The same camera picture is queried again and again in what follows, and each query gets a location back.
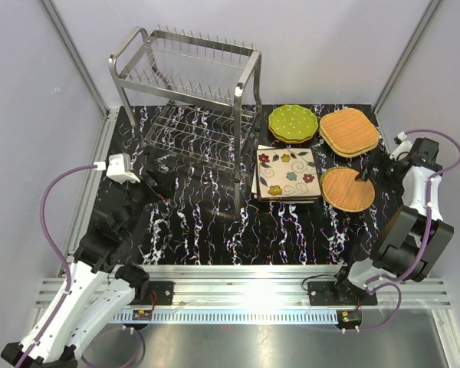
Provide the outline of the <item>green rimmed wicker plate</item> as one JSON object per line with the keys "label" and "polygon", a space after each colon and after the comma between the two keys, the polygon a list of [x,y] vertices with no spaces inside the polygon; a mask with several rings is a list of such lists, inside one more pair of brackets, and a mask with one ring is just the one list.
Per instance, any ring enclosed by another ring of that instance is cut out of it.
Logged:
{"label": "green rimmed wicker plate", "polygon": [[347,171],[348,169],[349,167],[345,167],[345,166],[334,166],[334,167],[327,169],[320,177],[320,184],[323,184],[325,179],[328,178],[329,176],[333,174],[337,174],[337,173],[341,174]]}

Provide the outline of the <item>woven wicker plate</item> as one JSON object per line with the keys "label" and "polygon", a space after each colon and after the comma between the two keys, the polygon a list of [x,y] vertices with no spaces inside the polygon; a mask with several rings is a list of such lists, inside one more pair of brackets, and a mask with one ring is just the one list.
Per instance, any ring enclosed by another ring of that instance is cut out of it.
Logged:
{"label": "woven wicker plate", "polygon": [[353,158],[364,153],[368,153],[369,151],[373,150],[378,146],[378,143],[372,143],[369,145],[361,145],[361,144],[339,144],[339,143],[328,143],[327,144],[334,153],[338,156],[344,158]]}
{"label": "woven wicker plate", "polygon": [[377,128],[355,108],[325,115],[320,120],[319,132],[327,143],[369,145],[380,141]]}
{"label": "woven wicker plate", "polygon": [[375,189],[370,180],[356,182],[358,172],[349,168],[333,174],[320,184],[324,200],[344,212],[361,212],[368,209],[375,199]]}

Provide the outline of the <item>green polka dot plate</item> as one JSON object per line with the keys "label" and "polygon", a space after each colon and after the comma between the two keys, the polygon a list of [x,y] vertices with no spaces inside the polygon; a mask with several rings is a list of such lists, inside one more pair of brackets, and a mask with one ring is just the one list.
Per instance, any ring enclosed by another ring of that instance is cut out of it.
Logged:
{"label": "green polka dot plate", "polygon": [[318,118],[300,105],[283,105],[273,109],[268,118],[268,129],[286,138],[303,139],[318,130]]}

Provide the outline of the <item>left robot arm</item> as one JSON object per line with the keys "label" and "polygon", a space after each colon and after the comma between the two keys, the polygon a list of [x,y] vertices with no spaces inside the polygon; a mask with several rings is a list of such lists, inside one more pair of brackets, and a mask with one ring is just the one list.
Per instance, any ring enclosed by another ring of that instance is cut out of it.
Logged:
{"label": "left robot arm", "polygon": [[41,319],[1,358],[13,367],[76,367],[92,340],[114,314],[134,304],[168,304],[173,283],[150,282],[136,264],[121,264],[138,229],[152,188],[129,169],[108,169],[117,185],[127,184],[124,203],[89,229],[71,263],[60,257],[66,278]]}

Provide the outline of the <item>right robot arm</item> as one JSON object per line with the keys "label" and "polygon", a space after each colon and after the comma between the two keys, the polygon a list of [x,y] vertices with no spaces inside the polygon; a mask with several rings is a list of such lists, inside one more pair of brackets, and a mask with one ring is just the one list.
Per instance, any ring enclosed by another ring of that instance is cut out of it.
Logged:
{"label": "right robot arm", "polygon": [[356,182],[372,179],[402,197],[402,205],[380,232],[368,258],[342,267],[331,294],[340,304],[355,304],[383,284],[422,281],[445,250],[454,228],[438,206],[443,168],[439,143],[429,138],[396,139],[391,154],[375,150]]}

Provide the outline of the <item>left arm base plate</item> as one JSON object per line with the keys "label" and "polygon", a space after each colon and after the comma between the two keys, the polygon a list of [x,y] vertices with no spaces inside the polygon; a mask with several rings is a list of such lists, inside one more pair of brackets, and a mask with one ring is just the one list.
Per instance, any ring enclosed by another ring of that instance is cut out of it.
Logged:
{"label": "left arm base plate", "polygon": [[141,300],[134,300],[132,305],[169,306],[173,303],[175,283],[173,281],[151,281],[148,294]]}

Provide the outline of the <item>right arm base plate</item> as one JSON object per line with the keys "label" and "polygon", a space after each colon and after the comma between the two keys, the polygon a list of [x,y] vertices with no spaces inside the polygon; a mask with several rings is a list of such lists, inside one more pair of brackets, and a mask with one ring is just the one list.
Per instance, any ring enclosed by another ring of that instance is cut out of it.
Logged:
{"label": "right arm base plate", "polygon": [[336,285],[334,281],[308,281],[307,296],[310,306],[376,306],[376,295],[369,295],[364,290],[346,284]]}

